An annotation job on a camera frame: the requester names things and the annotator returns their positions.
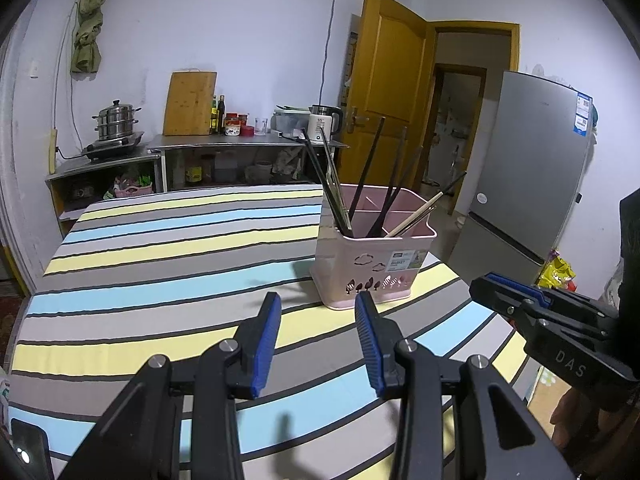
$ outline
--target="white kettle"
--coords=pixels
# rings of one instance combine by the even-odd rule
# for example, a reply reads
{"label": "white kettle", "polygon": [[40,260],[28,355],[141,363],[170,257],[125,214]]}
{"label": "white kettle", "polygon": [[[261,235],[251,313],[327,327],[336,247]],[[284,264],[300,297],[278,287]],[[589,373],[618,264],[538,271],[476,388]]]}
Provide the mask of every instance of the white kettle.
{"label": "white kettle", "polygon": [[[338,120],[334,121],[334,116],[338,116]],[[344,114],[341,108],[334,106],[313,105],[311,114],[309,115],[309,126],[307,133],[309,139],[315,144],[323,144],[322,131],[326,141],[331,140],[331,135],[336,134],[342,129],[342,120]]]}

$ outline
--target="metal screw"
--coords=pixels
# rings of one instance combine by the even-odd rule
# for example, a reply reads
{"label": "metal screw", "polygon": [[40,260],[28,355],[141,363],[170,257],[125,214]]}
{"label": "metal screw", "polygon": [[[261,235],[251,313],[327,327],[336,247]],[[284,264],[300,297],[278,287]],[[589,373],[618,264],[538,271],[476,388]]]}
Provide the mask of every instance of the metal screw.
{"label": "metal screw", "polygon": [[402,341],[398,343],[398,346],[401,350],[409,353],[415,352],[418,349],[418,343],[413,339],[402,339]]}
{"label": "metal screw", "polygon": [[164,357],[162,354],[156,354],[156,355],[152,355],[149,358],[149,361],[146,362],[146,364],[148,364],[152,368],[162,368],[165,362],[166,362],[166,357]]}
{"label": "metal screw", "polygon": [[487,368],[489,365],[489,359],[480,354],[472,355],[469,361],[473,366],[480,369]]}
{"label": "metal screw", "polygon": [[235,352],[238,348],[238,341],[235,339],[223,339],[220,341],[220,349],[223,352]]}

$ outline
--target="silver refrigerator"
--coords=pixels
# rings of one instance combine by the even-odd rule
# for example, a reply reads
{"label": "silver refrigerator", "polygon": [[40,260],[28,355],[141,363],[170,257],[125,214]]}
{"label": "silver refrigerator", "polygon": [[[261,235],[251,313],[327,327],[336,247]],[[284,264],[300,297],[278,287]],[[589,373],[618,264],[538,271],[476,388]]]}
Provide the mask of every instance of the silver refrigerator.
{"label": "silver refrigerator", "polygon": [[592,115],[585,94],[504,73],[476,195],[449,260],[466,282],[488,272],[536,280],[580,200]]}

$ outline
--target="striped tablecloth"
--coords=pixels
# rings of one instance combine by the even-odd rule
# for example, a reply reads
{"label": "striped tablecloth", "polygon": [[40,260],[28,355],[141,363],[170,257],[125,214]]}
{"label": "striped tablecloth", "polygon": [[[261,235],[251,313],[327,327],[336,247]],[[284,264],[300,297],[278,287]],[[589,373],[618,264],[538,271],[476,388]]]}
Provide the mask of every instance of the striped tablecloth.
{"label": "striped tablecloth", "polygon": [[[81,216],[31,298],[12,367],[10,417],[47,431],[55,471],[149,356],[201,354],[275,290],[283,316],[269,381],[238,404],[246,478],[388,478],[399,404],[369,387],[353,311],[322,306],[309,277],[321,200],[317,186],[189,190]],[[490,356],[520,396],[534,381],[520,335],[431,254],[411,296],[379,310],[436,354]],[[446,398],[443,410],[449,452]]]}

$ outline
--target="hanging cloth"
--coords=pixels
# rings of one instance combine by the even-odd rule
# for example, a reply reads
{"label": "hanging cloth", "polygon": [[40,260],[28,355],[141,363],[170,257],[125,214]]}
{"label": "hanging cloth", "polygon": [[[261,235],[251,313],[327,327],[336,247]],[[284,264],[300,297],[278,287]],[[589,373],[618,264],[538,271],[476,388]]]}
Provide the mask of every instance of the hanging cloth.
{"label": "hanging cloth", "polygon": [[100,50],[96,37],[102,28],[100,6],[105,0],[80,0],[78,3],[78,30],[74,37],[71,72],[95,73],[100,66]]}

